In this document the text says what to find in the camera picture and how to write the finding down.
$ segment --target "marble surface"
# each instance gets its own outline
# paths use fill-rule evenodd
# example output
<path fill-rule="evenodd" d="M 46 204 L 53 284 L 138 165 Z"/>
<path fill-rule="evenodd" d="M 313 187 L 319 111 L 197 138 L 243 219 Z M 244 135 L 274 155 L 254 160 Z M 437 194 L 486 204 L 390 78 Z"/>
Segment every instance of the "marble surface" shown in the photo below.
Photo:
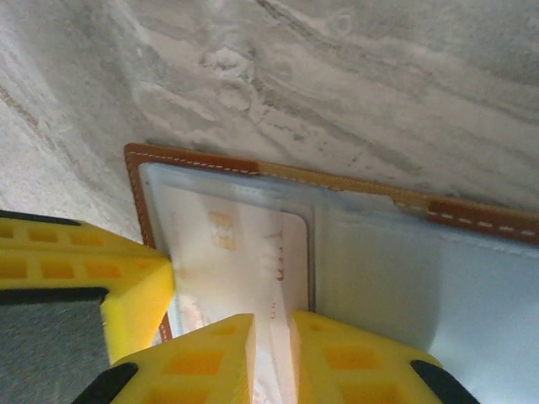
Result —
<path fill-rule="evenodd" d="M 536 0 L 0 2 L 0 207 L 139 239 L 152 140 L 539 210 Z"/>

